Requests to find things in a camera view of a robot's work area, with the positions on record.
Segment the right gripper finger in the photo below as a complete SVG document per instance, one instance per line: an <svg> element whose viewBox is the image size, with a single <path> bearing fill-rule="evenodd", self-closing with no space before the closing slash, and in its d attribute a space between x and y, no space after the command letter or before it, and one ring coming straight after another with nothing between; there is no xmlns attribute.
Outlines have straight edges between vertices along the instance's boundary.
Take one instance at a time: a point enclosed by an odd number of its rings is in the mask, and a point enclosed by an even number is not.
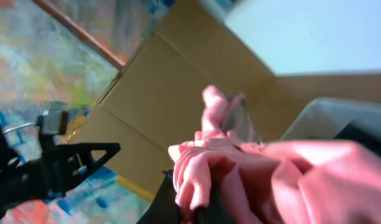
<svg viewBox="0 0 381 224"><path fill-rule="evenodd" d="M150 207L137 221L137 224L180 224L180 208L175 203L176 192L173 187L173 170L163 170L161 183Z"/></svg>

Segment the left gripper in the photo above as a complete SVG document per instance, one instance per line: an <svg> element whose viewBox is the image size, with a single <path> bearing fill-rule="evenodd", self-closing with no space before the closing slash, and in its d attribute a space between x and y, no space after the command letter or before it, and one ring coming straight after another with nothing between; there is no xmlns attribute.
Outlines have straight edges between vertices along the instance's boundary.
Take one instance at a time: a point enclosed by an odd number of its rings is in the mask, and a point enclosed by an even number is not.
<svg viewBox="0 0 381 224"><path fill-rule="evenodd" d="M42 156L19 164L0 127L0 219L26 201L62 197L112 159L119 143L79 143L42 148Z"/></svg>

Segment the pink garment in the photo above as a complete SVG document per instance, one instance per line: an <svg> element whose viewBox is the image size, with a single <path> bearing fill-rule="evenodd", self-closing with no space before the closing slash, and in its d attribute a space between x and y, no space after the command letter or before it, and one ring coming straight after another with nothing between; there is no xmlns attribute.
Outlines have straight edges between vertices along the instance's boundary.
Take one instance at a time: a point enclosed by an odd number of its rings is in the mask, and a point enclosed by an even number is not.
<svg viewBox="0 0 381 224"><path fill-rule="evenodd" d="M354 141L241 143L222 128L230 101L203 90L201 129L170 146L185 220L211 189L236 223L381 223L381 158Z"/></svg>

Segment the clear plastic storage bin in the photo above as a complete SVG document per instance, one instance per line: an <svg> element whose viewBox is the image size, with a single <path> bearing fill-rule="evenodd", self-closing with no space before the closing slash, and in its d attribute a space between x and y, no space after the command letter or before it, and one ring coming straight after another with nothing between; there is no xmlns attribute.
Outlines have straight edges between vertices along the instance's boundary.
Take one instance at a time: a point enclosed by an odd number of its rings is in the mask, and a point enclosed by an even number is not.
<svg viewBox="0 0 381 224"><path fill-rule="evenodd" d="M282 140L351 140L381 157L381 103L317 98L306 105Z"/></svg>

